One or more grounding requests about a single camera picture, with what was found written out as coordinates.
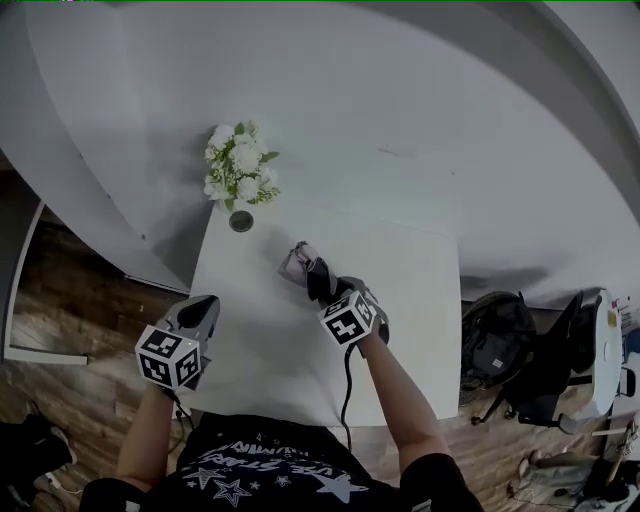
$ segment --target glove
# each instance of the glove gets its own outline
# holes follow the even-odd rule
[[[324,309],[326,306],[323,306],[323,304],[326,300],[331,300],[332,297],[337,296],[338,279],[331,272],[326,261],[320,257],[308,262],[305,272],[309,300],[317,300],[320,307]]]
[[[386,344],[389,344],[389,317],[380,307],[380,305],[378,304],[378,299],[373,295],[373,293],[371,293],[371,290],[369,290],[362,279],[351,276],[339,277],[338,286],[336,288],[336,295],[331,299],[330,304],[338,302],[340,299],[352,294],[354,291],[360,292],[360,295],[362,295],[367,304],[372,306],[375,310],[376,316],[380,318],[378,336],[380,336],[382,341],[384,341]],[[320,303],[320,305],[322,306],[322,308],[326,308],[329,304],[324,305]]]
[[[197,341],[200,344],[200,374],[186,383],[195,390],[211,360],[205,355],[207,345],[220,316],[220,299],[215,295],[200,295],[177,302],[169,308],[156,327]]]

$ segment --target white flower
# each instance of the white flower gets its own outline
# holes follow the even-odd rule
[[[254,139],[251,135],[249,135],[246,132],[243,133],[242,135],[236,135],[233,138],[233,142],[236,143],[236,146],[240,144],[248,144],[253,149],[255,149],[258,153],[260,153],[260,156],[264,155],[267,152],[267,147],[264,145],[264,142],[262,142],[262,139]]]
[[[216,199],[231,199],[231,194],[222,183],[214,183],[213,181],[207,181],[207,179],[205,179],[204,193],[212,201]]]
[[[260,185],[264,188],[271,188],[276,186],[278,181],[278,173],[269,167],[260,167],[258,170]]]
[[[249,132],[249,135],[251,135],[254,139],[260,138],[260,127],[258,126],[258,123],[256,123],[255,121],[249,121],[248,123],[245,123],[244,126],[247,132]]]
[[[216,152],[211,146],[207,146],[207,149],[204,150],[204,159],[207,161],[212,161],[216,157]]]
[[[260,161],[260,155],[250,144],[238,144],[229,151],[229,158],[233,167],[243,174],[255,172]]]
[[[216,149],[224,149],[227,142],[233,137],[234,130],[227,124],[221,124],[216,127],[213,135],[209,139],[207,146],[211,146]]]
[[[252,201],[258,196],[259,183],[254,178],[245,177],[238,182],[238,197],[244,201]]]
[[[265,146],[264,142],[260,137],[256,137],[253,139],[253,147],[258,153],[260,153],[260,155],[264,155],[265,153],[269,152],[269,150],[267,149],[267,146]]]
[[[252,146],[253,137],[251,137],[251,135],[245,132],[240,135],[235,135],[233,137],[233,142],[236,143],[236,146],[239,146],[240,144],[249,144],[250,146]]]

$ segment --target white shoe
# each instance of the white shoe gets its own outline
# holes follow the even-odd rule
[[[71,462],[70,464],[75,464],[78,462],[78,456],[76,455],[76,452],[74,452],[71,449],[71,446],[69,445],[69,440],[67,439],[67,436],[64,435],[64,432],[59,429],[58,427],[51,427],[50,429],[51,435],[57,437],[58,439],[61,439],[65,445],[67,445],[67,450],[69,450],[69,453],[71,454]]]
[[[542,452],[540,450],[533,450],[531,455],[529,455],[529,462],[531,464],[535,464],[542,458]]]
[[[524,478],[524,474],[527,472],[527,469],[529,469],[529,466],[529,459],[522,459],[520,461],[520,465],[518,466],[518,476],[520,476],[520,480]]]
[[[36,404],[33,400],[29,400],[24,407],[25,416],[42,416],[40,414],[40,409],[38,409],[38,404]]]

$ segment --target person's arm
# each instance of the person's arm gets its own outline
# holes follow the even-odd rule
[[[118,480],[147,492],[166,476],[172,412],[173,401],[150,385],[120,448]]]
[[[450,455],[429,402],[377,333],[374,328],[358,345],[367,358],[387,426],[398,446],[400,471],[430,453]]]

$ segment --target black backpack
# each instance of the black backpack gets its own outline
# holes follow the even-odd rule
[[[535,336],[535,322],[522,294],[493,292],[474,302],[462,317],[460,405],[467,401],[465,393],[515,376]]]

